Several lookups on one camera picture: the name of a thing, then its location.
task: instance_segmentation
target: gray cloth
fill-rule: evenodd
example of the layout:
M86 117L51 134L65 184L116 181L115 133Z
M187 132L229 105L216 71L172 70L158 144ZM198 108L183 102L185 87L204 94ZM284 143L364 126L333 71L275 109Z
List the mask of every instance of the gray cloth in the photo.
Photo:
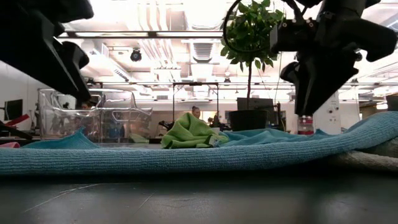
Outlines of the gray cloth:
M398 172L398 138L362 151L327 157L328 165L364 170Z

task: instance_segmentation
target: computer monitor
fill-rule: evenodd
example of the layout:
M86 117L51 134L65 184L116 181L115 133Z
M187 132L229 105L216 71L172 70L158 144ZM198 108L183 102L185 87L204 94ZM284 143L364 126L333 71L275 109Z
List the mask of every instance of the computer monitor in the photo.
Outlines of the computer monitor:
M10 121L22 116L22 100L11 100L4 103L4 120Z
M388 111L398 111L398 95L386 96Z
M274 111L274 101L272 99L250 98L249 108L247 109L247 98L238 98L238 110L266 110L268 111L267 122L269 124L277 124Z

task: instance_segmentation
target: table surface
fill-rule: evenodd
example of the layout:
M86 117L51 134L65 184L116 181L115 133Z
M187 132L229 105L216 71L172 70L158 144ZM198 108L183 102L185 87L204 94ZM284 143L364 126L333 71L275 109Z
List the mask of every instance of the table surface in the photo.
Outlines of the table surface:
M397 223L392 174L278 169L2 178L0 223Z

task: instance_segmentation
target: plant pot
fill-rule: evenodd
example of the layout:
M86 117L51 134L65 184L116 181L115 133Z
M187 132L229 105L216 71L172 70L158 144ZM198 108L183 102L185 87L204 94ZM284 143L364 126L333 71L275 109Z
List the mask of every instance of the plant pot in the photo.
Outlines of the plant pot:
M266 110L239 110L229 112L233 131L263 129L267 126Z

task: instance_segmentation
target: red object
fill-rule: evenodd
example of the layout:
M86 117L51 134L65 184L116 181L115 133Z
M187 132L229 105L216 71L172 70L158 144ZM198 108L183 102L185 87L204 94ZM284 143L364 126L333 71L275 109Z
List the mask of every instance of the red object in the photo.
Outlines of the red object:
M0 147L8 147L8 148L17 149L17 148L20 147L20 145L19 145L18 142L9 142L9 143L5 143L5 144L0 145Z
M9 121L4 125L12 127L12 126L15 126L16 124L19 124L19 123L25 121L26 119L29 119L28 114L24 114L24 115L20 116L19 118L13 119L12 121Z
M313 131L298 131L297 134L311 135L313 134Z
M300 118L298 120L299 124L313 124L313 119L312 118Z

